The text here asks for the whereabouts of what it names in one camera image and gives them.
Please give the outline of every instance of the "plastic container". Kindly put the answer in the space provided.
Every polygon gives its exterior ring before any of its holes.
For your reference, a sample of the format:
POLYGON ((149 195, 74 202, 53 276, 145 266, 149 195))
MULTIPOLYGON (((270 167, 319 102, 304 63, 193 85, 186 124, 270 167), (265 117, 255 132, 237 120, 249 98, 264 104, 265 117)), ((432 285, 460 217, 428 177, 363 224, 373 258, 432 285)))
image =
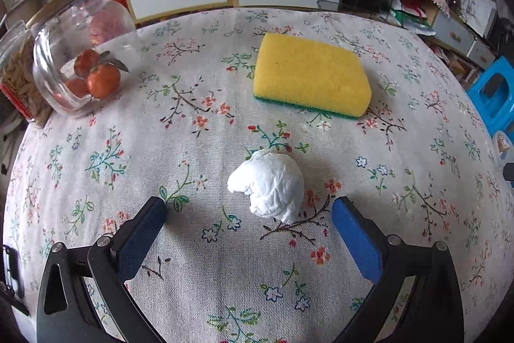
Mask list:
POLYGON ((0 90, 28 122, 45 126, 52 108, 43 99, 32 76, 34 39, 18 21, 0 40, 0 90))
POLYGON ((140 60, 129 12, 108 0, 52 0, 27 24, 34 40, 33 76, 58 113, 79 117, 112 97, 140 60))

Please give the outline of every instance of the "yellow sponge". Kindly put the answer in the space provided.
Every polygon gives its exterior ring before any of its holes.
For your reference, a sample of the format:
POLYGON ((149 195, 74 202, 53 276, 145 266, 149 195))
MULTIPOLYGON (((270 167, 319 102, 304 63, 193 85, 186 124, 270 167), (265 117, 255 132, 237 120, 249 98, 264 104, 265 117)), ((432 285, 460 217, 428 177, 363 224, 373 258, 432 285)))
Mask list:
POLYGON ((258 99, 358 118, 371 88, 359 58, 346 49, 282 34, 266 34, 255 65, 258 99))

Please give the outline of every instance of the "blue stool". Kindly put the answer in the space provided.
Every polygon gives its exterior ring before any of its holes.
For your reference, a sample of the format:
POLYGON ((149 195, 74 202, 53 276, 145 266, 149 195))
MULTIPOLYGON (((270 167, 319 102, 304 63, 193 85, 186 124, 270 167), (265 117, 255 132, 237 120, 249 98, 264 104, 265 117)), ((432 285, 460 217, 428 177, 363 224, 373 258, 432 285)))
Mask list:
POLYGON ((467 93, 484 120, 489 135, 492 137, 501 130, 514 142, 514 131, 507 131, 514 123, 514 68, 507 59, 502 56, 496 60, 467 93), (504 80, 494 94, 488 96, 484 87, 497 74, 502 75, 504 80))

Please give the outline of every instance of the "blue gripper pad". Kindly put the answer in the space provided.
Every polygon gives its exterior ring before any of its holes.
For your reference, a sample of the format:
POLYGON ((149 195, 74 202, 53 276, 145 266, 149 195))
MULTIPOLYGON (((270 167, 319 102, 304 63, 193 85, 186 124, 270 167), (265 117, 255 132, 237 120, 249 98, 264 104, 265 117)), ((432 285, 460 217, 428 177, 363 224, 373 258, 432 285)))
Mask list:
POLYGON ((122 282, 137 274, 165 220, 166 205, 162 199, 153 196, 132 220, 120 227, 116 235, 129 233, 123 247, 116 252, 117 272, 122 282))
POLYGON ((364 278, 377 284, 382 276, 382 257, 346 204, 337 198, 332 206, 332 221, 364 278))

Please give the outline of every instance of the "red label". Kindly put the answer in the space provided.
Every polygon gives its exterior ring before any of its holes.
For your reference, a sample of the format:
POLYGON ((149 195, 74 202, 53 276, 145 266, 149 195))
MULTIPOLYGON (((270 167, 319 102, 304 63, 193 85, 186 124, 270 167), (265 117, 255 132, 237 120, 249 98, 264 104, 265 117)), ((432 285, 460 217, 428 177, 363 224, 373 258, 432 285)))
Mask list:
POLYGON ((16 109, 20 111, 21 115, 23 115, 28 120, 34 119, 28 108, 20 102, 18 96, 13 93, 5 83, 0 84, 0 90, 4 93, 7 99, 11 101, 11 104, 13 104, 16 109))

